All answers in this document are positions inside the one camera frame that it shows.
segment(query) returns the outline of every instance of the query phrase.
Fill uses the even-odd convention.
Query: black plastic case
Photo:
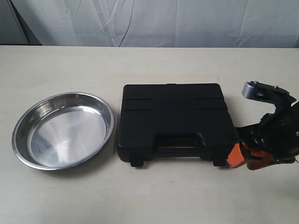
[[[224,166],[238,142],[218,84],[126,85],[118,156],[132,167],[197,156]]]

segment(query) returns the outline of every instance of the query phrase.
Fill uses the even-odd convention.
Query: bowl rim
[[[24,120],[24,118],[28,115],[29,112],[31,112],[33,109],[35,109],[36,107],[38,107],[40,104],[50,100],[50,99],[54,99],[56,97],[59,96],[63,96],[63,95],[68,95],[68,94],[77,94],[77,95],[84,95],[84,96],[88,96],[88,97],[92,97],[98,101],[100,101],[101,103],[103,103],[109,110],[109,113],[111,115],[111,128],[108,130],[106,137],[104,138],[103,142],[99,145],[99,147],[94,150],[92,153],[90,153],[89,155],[87,155],[86,157],[76,161],[76,162],[72,162],[70,164],[66,164],[66,165],[62,165],[62,166],[55,166],[55,167],[47,167],[47,166],[43,166],[43,165],[38,165],[38,164],[34,164],[32,162],[29,162],[28,160],[26,160],[21,153],[18,150],[18,147],[16,145],[16,133],[19,130],[19,126],[21,124],[21,122]],[[18,157],[18,159],[23,162],[24,164],[26,164],[29,167],[35,168],[35,169],[39,169],[39,170],[61,170],[61,169],[67,169],[67,168],[71,168],[74,166],[77,166],[85,161],[87,161],[88,159],[90,159],[91,157],[93,157],[94,155],[96,155],[105,145],[106,143],[109,141],[112,133],[114,130],[114,113],[110,107],[110,105],[103,100],[102,98],[95,96],[93,94],[90,93],[85,93],[85,92],[65,92],[65,93],[59,93],[56,95],[53,95],[51,97],[48,97],[46,99],[43,99],[41,101],[39,101],[38,103],[34,104],[32,107],[30,107],[22,116],[21,118],[18,120],[17,124],[14,127],[14,131],[13,131],[13,135],[12,135],[12,147],[13,147],[13,151],[15,153],[15,155]]]

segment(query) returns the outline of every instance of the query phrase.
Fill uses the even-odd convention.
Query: table surface
[[[131,168],[114,136],[80,166],[46,172],[14,155],[11,135],[36,102],[82,91],[105,99],[119,119],[125,84],[219,83],[235,126],[274,106],[246,100],[246,81],[299,95],[298,49],[143,49],[0,46],[0,223],[298,223],[298,164],[220,169],[198,158]]]

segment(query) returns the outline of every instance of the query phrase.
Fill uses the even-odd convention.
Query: white curtain
[[[43,45],[299,46],[299,0],[12,2]]]

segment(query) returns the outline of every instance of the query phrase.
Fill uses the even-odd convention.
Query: metal pan
[[[13,150],[30,167],[66,169],[99,152],[113,127],[113,112],[104,100],[87,93],[63,93],[37,103],[20,118]]]

